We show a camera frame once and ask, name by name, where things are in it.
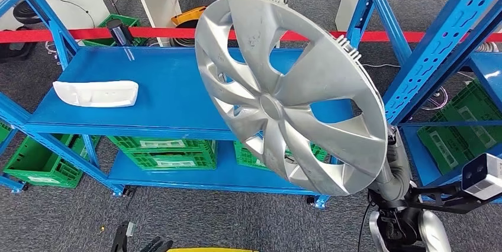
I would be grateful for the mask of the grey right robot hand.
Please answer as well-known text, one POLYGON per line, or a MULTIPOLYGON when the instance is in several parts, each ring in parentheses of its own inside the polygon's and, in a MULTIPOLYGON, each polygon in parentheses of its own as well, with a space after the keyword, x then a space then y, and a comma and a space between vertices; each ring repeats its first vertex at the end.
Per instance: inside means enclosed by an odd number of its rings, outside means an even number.
POLYGON ((396 126, 387 124, 387 153, 384 165, 377 178, 369 185, 377 190, 383 186, 408 190, 411 169, 400 132, 396 126))

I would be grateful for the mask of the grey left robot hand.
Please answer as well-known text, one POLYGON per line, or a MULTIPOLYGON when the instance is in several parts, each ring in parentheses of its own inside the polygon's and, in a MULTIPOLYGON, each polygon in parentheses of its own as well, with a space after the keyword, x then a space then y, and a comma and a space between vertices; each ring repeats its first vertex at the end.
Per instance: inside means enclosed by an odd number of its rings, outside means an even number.
POLYGON ((162 240, 159 236, 153 238, 140 252, 167 252, 173 246, 172 240, 162 240))

